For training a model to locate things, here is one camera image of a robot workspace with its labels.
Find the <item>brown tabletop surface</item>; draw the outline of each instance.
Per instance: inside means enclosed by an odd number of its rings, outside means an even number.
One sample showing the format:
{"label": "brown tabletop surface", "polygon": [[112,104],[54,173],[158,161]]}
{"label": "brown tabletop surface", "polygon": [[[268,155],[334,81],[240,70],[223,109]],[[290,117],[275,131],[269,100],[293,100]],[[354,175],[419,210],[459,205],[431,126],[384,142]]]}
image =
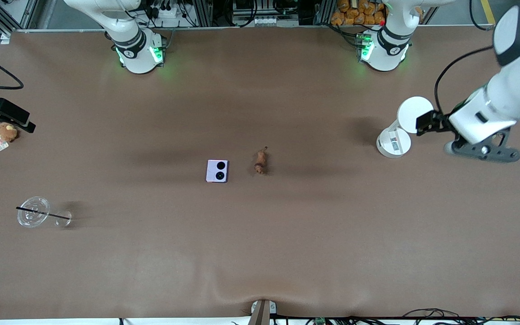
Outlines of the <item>brown tabletop surface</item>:
{"label": "brown tabletop surface", "polygon": [[[520,315],[520,161],[448,156],[452,134],[398,160],[374,146],[491,37],[419,28],[382,73],[325,28],[178,31],[165,67],[135,75],[103,33],[13,34],[0,64],[25,88],[0,97],[37,129],[0,152],[0,319],[242,316],[258,298],[297,316]],[[454,66],[444,109],[498,70],[490,51]],[[204,181],[208,159],[230,161],[226,184]],[[36,195],[73,226],[21,227]]]}

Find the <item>tag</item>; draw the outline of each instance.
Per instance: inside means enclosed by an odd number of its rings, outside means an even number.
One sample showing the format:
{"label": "tag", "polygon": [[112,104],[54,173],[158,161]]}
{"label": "tag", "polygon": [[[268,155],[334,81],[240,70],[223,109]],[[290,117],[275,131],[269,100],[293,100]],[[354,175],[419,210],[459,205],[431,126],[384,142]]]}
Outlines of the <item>tag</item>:
{"label": "tag", "polygon": [[5,148],[9,147],[9,144],[7,143],[7,141],[3,141],[1,138],[0,138],[0,151],[1,150],[4,150]]}

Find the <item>black straw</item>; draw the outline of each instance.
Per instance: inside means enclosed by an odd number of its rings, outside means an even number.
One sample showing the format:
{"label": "black straw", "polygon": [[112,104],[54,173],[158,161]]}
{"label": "black straw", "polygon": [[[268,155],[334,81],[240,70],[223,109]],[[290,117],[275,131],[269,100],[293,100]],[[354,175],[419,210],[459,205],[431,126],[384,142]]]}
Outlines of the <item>black straw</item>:
{"label": "black straw", "polygon": [[[23,210],[23,211],[28,211],[28,212],[35,212],[37,214],[44,214],[43,212],[40,212],[40,211],[36,211],[36,210],[30,210],[30,209],[26,209],[26,208],[21,208],[21,206],[16,206],[15,207],[17,210]],[[57,214],[48,214],[52,217],[56,217],[56,218],[62,218],[62,219],[65,219],[65,220],[71,220],[70,218],[68,217],[64,217],[64,216],[58,216]]]}

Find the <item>white circular disc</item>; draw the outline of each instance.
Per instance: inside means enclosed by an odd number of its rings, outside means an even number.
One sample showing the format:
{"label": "white circular disc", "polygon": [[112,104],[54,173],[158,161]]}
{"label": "white circular disc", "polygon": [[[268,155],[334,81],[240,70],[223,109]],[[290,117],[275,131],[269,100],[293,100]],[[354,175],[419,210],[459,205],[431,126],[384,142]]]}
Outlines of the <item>white circular disc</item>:
{"label": "white circular disc", "polygon": [[399,158],[410,150],[410,135],[402,128],[389,131],[388,128],[382,130],[376,139],[376,148],[380,153],[388,158]]}
{"label": "white circular disc", "polygon": [[411,97],[400,105],[396,119],[404,131],[417,133],[417,117],[433,109],[433,104],[428,99],[421,96]]}

